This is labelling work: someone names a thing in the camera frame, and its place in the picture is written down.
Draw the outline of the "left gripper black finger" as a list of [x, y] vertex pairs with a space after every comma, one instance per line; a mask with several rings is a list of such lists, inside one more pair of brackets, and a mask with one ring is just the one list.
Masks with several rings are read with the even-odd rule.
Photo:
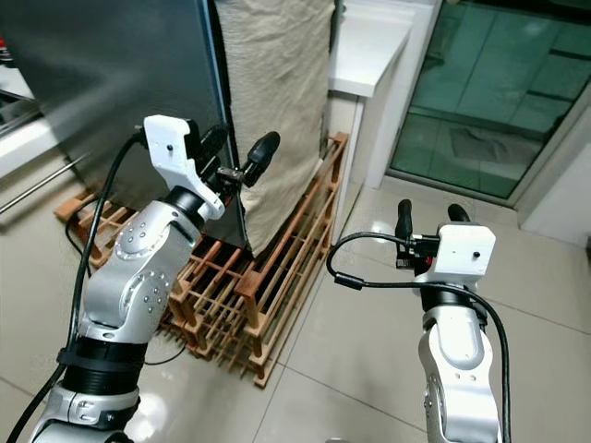
[[261, 175], [269, 168], [280, 143], [282, 136], [275, 131], [267, 132], [255, 142], [242, 166], [242, 185], [253, 188], [257, 184]]
[[204, 132], [199, 140], [199, 150], [196, 151], [196, 165], [206, 166], [212, 159], [216, 159], [223, 150], [227, 137], [227, 129], [223, 124], [216, 124]]

